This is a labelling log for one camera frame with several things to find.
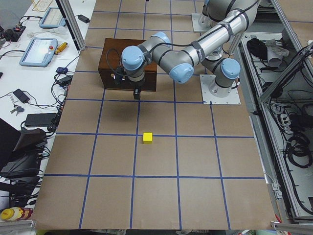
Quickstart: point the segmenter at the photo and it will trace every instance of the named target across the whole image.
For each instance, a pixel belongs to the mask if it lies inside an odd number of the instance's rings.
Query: white desk
[[[96,0],[86,0],[84,2],[81,0],[70,0],[74,15],[82,14],[89,19],[91,18],[95,2]],[[25,15],[44,15],[44,12],[36,12],[32,9],[33,6],[30,6]],[[77,18],[76,20],[83,38],[85,38],[89,24],[84,23]],[[40,28],[38,25],[38,19],[35,18],[30,18],[28,21],[25,21],[23,25],[26,26],[26,30],[20,37],[19,41],[11,42],[8,47],[1,48],[0,54],[4,54],[10,50],[25,50],[31,40],[31,38],[27,35],[30,32],[42,32],[36,34],[35,37],[56,38],[59,45],[63,42],[67,42],[68,47],[59,55],[54,55],[51,63],[46,68],[20,66],[19,61],[23,55],[22,52],[13,52],[2,57],[0,60],[0,72],[3,72],[3,76],[0,79],[0,96],[15,91],[19,88],[22,91],[28,91],[33,97],[36,98],[38,104],[53,104],[55,103],[55,99],[51,94],[51,86],[54,82],[53,76],[56,74],[55,71],[58,67],[65,67],[76,56],[78,56],[78,51],[74,45],[68,29],[66,35],[53,34],[47,32],[47,29]],[[78,59],[71,63],[68,66],[68,70],[75,71],[77,62]],[[54,91],[56,96],[64,93],[64,89],[58,85],[54,86]],[[13,97],[15,101],[18,101],[16,104],[25,108],[25,111],[23,113],[19,113],[17,116],[15,113],[11,114],[10,111],[13,109],[13,104],[10,97],[6,96],[0,99],[0,118],[5,120],[17,130],[21,129],[20,124],[26,119],[27,114],[57,112],[56,108],[49,107],[46,109],[40,109],[36,106],[23,104],[15,96]],[[35,100],[31,97],[29,102],[35,104]],[[54,137],[49,138],[47,144],[49,149],[52,148],[53,141]],[[48,159],[42,160],[41,170],[43,172],[45,171],[47,161]]]

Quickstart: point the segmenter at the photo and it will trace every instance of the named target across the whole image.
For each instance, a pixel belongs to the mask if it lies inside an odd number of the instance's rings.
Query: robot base
[[[214,96],[209,90],[209,85],[214,79],[215,75],[200,75],[202,99],[204,104],[241,104],[237,88],[232,89],[230,94],[225,98]]]
[[[194,32],[196,33],[204,33],[207,32],[209,30],[209,28],[207,27],[202,27],[199,24],[199,19],[201,17],[201,14],[199,13],[192,13],[191,14],[191,19],[192,19],[192,26],[194,28]]]

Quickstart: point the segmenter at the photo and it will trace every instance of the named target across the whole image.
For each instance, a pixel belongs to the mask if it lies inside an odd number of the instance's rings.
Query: black bag
[[[257,38],[252,38],[246,43],[246,46],[250,53],[262,60],[268,59],[268,48],[265,43],[261,42]]]

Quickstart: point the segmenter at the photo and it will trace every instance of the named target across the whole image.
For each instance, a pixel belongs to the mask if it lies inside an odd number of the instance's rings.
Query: yellow cube
[[[152,132],[143,133],[143,143],[152,143]]]

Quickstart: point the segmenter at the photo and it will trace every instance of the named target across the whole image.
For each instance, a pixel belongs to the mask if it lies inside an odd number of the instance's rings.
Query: tablet
[[[58,47],[55,38],[32,38],[20,60],[22,66],[46,67]]]
[[[57,28],[65,24],[65,20],[57,7],[49,7],[43,18],[39,21],[40,28]]]

